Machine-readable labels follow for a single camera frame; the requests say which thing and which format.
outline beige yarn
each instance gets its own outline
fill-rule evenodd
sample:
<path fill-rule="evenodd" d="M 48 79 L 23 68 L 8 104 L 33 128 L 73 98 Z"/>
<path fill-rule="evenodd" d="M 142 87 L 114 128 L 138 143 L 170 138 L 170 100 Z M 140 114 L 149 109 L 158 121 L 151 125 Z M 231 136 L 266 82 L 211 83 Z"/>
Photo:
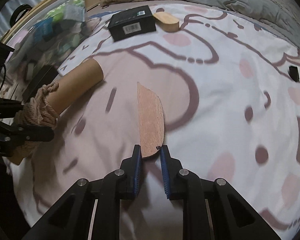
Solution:
<path fill-rule="evenodd" d="M 37 91 L 34 98 L 30 99 L 29 103 L 26 103 L 23 110 L 16 113 L 14 117 L 15 124 L 32 124 L 32 125 L 43 125 L 49 126 L 55 129 L 57 125 L 57 119 L 60 117 L 56 111 L 47 102 L 47 95 L 50 92 L 57 91 L 59 87 L 58 82 L 52 82 L 49 85 L 43 85 Z M 24 145 L 18 146 L 13 151 L 13 156 L 9 160 L 19 165 L 23 158 L 30 155 L 31 151 L 34 150 L 40 142 L 29 142 L 26 141 Z"/>

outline wooden board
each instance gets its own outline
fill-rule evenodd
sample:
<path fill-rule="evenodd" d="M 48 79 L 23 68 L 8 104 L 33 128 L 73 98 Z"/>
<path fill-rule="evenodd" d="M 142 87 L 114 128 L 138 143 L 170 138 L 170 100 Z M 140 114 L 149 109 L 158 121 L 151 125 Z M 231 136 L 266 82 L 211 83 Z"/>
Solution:
<path fill-rule="evenodd" d="M 137 83 L 141 156 L 154 155 L 163 144 L 164 121 L 159 97 Z"/>
<path fill-rule="evenodd" d="M 153 14 L 157 19 L 157 24 L 165 32 L 177 32 L 179 30 L 179 19 L 166 12 L 157 12 Z"/>
<path fill-rule="evenodd" d="M 5 33 L 5 35 L 1 38 L 1 42 L 6 44 L 9 39 L 25 25 L 34 15 L 42 11 L 47 6 L 53 4 L 58 0 L 43 0 L 39 4 L 37 4 L 31 11 L 29 11 L 26 15 L 24 15 L 13 27 Z M 98 5 L 100 0 L 85 0 L 86 10 L 89 10 L 96 5 Z"/>

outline cartoon face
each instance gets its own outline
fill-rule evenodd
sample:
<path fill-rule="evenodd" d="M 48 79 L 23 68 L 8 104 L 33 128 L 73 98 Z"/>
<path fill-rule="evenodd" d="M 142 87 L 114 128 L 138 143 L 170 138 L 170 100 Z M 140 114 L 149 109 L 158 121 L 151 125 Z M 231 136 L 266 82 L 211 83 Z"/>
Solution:
<path fill-rule="evenodd" d="M 77 179 L 103 178 L 131 156 L 140 82 L 162 102 L 172 157 L 203 179 L 225 178 L 277 233 L 293 234 L 300 226 L 300 83 L 287 70 L 300 67 L 300 50 L 226 12 L 175 4 L 151 10 L 178 17 L 180 31 L 157 27 L 114 43 L 105 17 L 59 68 L 66 73 L 93 57 L 105 78 L 63 113 L 55 139 L 33 155 L 37 210 Z M 152 164 L 145 170 L 158 178 Z"/>

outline cardboard tube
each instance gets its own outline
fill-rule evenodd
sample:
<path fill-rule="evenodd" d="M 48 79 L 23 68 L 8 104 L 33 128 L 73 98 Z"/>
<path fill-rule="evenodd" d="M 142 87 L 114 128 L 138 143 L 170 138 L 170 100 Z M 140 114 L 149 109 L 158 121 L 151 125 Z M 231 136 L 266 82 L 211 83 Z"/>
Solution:
<path fill-rule="evenodd" d="M 59 81 L 57 91 L 47 96 L 50 106 L 61 114 L 88 89 L 103 80 L 103 71 L 93 58 L 82 62 Z"/>

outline wood grain surface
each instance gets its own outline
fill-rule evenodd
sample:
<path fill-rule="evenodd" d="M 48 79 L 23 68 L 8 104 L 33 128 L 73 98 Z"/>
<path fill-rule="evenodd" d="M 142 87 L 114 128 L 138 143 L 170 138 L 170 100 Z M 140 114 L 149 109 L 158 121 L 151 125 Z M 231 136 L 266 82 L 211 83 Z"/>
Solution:
<path fill-rule="evenodd" d="M 165 32 L 177 32 L 179 30 L 179 19 L 166 12 L 157 12 L 153 14 L 157 19 L 157 24 Z"/>
<path fill-rule="evenodd" d="M 154 92 L 139 82 L 137 89 L 141 156 L 145 158 L 154 155 L 163 144 L 163 110 L 161 101 Z"/>

